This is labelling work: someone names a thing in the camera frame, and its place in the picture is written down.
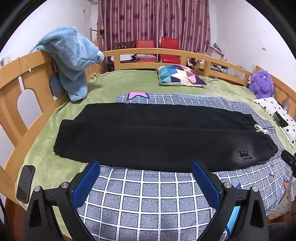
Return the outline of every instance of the wooden floor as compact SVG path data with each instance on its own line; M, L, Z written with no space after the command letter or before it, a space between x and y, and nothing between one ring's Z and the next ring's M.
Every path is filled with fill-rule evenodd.
M26 211L14 202L6 199L5 210L8 216L8 223L11 230L11 234L15 241L23 241L23 229ZM283 223L289 221L292 216L296 217L296 201L292 202L291 211L273 220L267 219L270 223ZM72 241L72 239L64 236L66 241Z

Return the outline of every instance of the silver bolt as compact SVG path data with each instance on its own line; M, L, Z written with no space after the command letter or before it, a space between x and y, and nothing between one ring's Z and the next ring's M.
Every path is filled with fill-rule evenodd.
M253 190L254 192L258 192L258 191L259 191L258 187L255 187L255 186L252 186L252 190Z
M67 182L62 183L62 185L61 185L62 188L67 188L68 186L69 186L69 183L67 183Z
M39 191L40 191L40 186L36 186L36 187L34 188L34 191L35 191L35 192L39 192Z
M231 183L224 183L224 187L226 187L226 188L231 188L232 185L231 185Z

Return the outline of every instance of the green bed sheet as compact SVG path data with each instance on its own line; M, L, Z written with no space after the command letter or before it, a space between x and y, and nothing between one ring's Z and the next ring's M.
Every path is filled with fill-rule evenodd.
M36 167L31 194L33 188L37 185L42 186L43 189L48 189L56 188L65 181L70 182L76 173L81 172L85 167L84 163L61 158L53 152L53 145L61 121L63 119L74 119L87 104L114 102L116 96L129 92L207 94L248 103L263 119L274 124L285 149L291 153L296 152L296 146L294 148L290 146L271 117L253 102L256 97L247 88L218 79L206 77L201 77L201 79L207 83L205 87L159 85L157 71L146 70L120 70L93 78L88 86L87 98L82 101L69 102L57 108L28 152L24 165L34 165ZM21 205L27 209L28 205L24 203L21 203ZM61 231L64 235L70 237L58 208L54 207L54 211Z

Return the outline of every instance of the white fabric with star print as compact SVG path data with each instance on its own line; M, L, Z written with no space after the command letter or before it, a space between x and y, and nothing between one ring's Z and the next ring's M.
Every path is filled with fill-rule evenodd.
M277 102L274 97L262 98L254 100L255 103L260 105L272 118L275 112L278 112L280 116L288 123L288 126L281 128L281 131L293 147L296 143L296 122L288 114L288 112Z

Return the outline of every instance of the red curtain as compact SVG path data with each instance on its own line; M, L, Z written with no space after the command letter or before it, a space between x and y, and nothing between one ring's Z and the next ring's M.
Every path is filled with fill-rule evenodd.
M208 0L99 0L103 50L115 42L179 39L179 48L204 52L210 42Z

